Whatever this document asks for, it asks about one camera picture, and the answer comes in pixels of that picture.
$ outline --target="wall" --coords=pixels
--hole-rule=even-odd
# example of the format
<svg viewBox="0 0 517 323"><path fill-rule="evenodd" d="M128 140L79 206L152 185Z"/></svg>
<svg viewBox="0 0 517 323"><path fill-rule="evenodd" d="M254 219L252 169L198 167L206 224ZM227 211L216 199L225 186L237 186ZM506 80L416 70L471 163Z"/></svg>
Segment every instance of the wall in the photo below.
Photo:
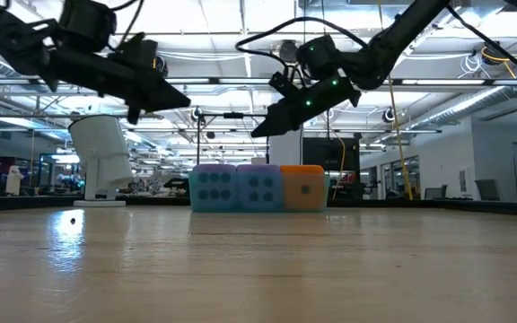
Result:
<svg viewBox="0 0 517 323"><path fill-rule="evenodd" d="M11 140L0 138L0 156L14 156L26 160L31 159L31 147L33 149L33 158L37 160L41 153L54 153L56 147L60 144L47 138L36 137L35 145L32 145L31 137L23 133L11 133Z"/></svg>
<svg viewBox="0 0 517 323"><path fill-rule="evenodd" d="M470 118L464 118L457 126L442 127L437 135L417 135L410 146L404 147L406 157L418 156L420 161L420 188L424 196L426 188L448 185L448 197L473 196L474 188L474 147ZM379 179L383 180L381 165L399 160L398 148L386 153L373 153L361 158L361 169L378 166ZM468 192L460 192L460 171L468 170Z"/></svg>
<svg viewBox="0 0 517 323"><path fill-rule="evenodd" d="M504 200L517 199L517 113L472 125L477 179L496 179Z"/></svg>

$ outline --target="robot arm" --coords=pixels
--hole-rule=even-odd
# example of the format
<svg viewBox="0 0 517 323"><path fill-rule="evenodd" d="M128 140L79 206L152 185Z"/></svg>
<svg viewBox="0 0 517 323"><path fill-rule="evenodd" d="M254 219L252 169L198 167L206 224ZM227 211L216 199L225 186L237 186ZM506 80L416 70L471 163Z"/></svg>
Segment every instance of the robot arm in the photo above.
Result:
<svg viewBox="0 0 517 323"><path fill-rule="evenodd" d="M143 33L107 57L95 54L108 46L116 20L111 9L92 0L65 0L59 22L25 23L0 6L0 55L17 72L41 77L53 92L65 81L124 99L131 124L141 109L188 107L190 100L164 80L164 68L153 68L158 44ZM43 43L47 38L53 46Z"/></svg>
<svg viewBox="0 0 517 323"><path fill-rule="evenodd" d="M517 0L509 0L509 3L517 5ZM284 98L268 107L267 117L252 136L296 131L304 122L344 100L350 100L356 106L361 96L357 89L370 91L381 86L406 47L444 8L461 20L449 7L449 0L416 0L388 29L378 33L368 46L362 46L355 53L340 52L329 35L301 45L296 51L297 60L311 79L319 81L299 90L283 75L275 74L269 84ZM473 28L471 30L482 38L486 37ZM517 62L505 50L496 49Z"/></svg>

